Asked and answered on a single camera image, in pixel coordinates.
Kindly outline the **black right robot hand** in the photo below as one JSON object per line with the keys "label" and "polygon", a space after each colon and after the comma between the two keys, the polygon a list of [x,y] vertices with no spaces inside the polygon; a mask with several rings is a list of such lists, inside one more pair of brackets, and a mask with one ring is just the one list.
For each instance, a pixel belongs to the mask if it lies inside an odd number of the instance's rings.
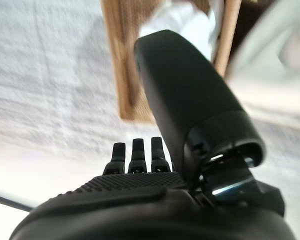
{"label": "black right robot hand", "polygon": [[293,240],[280,190],[250,168],[266,154],[248,114],[211,63],[162,30],[135,61],[161,135],[113,145],[101,176],[34,208],[13,240]]}

